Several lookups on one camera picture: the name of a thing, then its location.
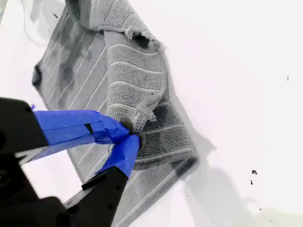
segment blue painter's tape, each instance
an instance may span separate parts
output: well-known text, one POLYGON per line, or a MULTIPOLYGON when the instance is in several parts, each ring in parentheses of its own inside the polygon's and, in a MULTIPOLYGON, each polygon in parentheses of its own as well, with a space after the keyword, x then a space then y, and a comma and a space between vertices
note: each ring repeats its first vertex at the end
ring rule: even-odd
POLYGON ((93 110, 35 111, 34 114, 49 144, 34 159, 81 144, 117 143, 129 134, 120 122, 93 110), (85 124, 90 124, 92 133, 85 124))
POLYGON ((140 139, 137 135, 129 135, 121 142, 117 143, 102 169, 96 172, 99 174, 113 166, 118 167, 128 178, 134 168, 134 162, 140 148, 140 139))

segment terry cloth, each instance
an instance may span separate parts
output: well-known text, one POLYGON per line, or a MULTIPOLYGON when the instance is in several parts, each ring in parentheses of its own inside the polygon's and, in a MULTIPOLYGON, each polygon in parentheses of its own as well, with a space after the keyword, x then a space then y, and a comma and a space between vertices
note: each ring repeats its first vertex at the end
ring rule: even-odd
MULTIPOLYGON (((97 110, 132 122, 141 138, 112 226, 128 226, 197 160, 169 101, 161 44, 127 0, 67 0, 33 85, 50 110, 97 110)), ((82 182, 100 170, 109 145, 68 151, 82 182)))

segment dark stain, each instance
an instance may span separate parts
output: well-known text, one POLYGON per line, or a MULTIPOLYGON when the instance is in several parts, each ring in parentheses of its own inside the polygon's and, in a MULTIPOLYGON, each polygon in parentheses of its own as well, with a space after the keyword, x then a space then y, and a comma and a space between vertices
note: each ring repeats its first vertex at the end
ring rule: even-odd
MULTIPOLYGON (((66 37, 70 36, 71 29, 67 30, 66 37)), ((57 85, 54 97, 59 98, 57 101, 56 109, 65 109, 67 107, 67 97, 70 91, 74 89, 75 85, 75 63, 77 62, 77 59, 80 57, 83 57, 88 50, 91 42, 84 42, 86 38, 91 36, 91 41, 93 41, 94 33, 91 31, 84 31, 83 28, 78 27, 78 32, 76 34, 76 37, 71 37, 69 40, 69 44, 65 45, 64 51, 62 51, 61 54, 65 54, 64 58, 65 61, 61 62, 61 65, 59 66, 59 73, 57 76, 57 85), (82 36, 82 33, 85 33, 85 38, 80 41, 80 38, 82 36)), ((65 40, 59 40, 61 41, 61 46, 64 45, 65 40)))
POLYGON ((142 48, 146 49, 148 47, 149 39, 142 36, 141 34, 134 34, 133 40, 142 48))

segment towel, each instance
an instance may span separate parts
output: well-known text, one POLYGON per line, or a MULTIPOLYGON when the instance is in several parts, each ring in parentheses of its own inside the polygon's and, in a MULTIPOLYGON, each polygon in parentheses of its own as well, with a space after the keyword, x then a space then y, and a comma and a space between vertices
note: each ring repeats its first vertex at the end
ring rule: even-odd
MULTIPOLYGON (((50 110, 96 110, 131 122, 141 147, 112 226, 129 226, 197 161, 195 146, 169 101, 161 43, 127 0, 67 0, 33 85, 50 110)), ((82 182, 112 146, 68 150, 82 182)))

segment white table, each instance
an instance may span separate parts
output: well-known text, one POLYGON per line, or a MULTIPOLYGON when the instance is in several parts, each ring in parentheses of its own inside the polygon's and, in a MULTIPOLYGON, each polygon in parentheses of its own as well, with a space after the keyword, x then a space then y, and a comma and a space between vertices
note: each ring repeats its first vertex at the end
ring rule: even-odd
MULTIPOLYGON (((20 0, 7 4, 0 26, 0 96, 43 109, 30 83, 32 70, 56 24, 53 13, 60 15, 64 4, 34 2, 43 10, 27 30, 39 45, 24 33, 20 0)), ((167 46, 180 102, 174 95, 173 101, 201 156, 201 165, 131 226, 301 227, 302 1, 130 3, 167 46)), ((24 169, 40 197, 65 201, 80 190, 66 152, 24 169)))

